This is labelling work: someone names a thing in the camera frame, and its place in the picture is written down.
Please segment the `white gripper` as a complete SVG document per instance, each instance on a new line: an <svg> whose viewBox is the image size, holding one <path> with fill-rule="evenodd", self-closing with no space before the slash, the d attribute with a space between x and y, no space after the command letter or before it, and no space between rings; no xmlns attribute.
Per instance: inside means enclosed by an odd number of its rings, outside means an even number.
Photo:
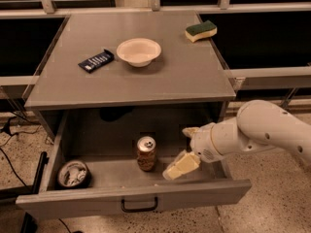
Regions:
<svg viewBox="0 0 311 233"><path fill-rule="evenodd" d="M186 127L183 134L191 138L191 152L181 151L177 157L163 171L162 176L169 181L196 170L201 160L206 163L221 161L224 157L217 151L212 141L212 128L215 123L209 123L201 127Z"/></svg>

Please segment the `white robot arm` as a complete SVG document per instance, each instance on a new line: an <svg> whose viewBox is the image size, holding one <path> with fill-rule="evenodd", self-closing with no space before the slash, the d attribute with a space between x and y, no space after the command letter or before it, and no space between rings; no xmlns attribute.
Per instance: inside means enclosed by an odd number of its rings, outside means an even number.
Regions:
<svg viewBox="0 0 311 233"><path fill-rule="evenodd" d="M280 148L311 162L311 125L268 101L249 101L235 117L187 127L183 134L190 138L190 150L180 152L163 171L169 181L196 170L202 162L221 161L236 153Z"/></svg>

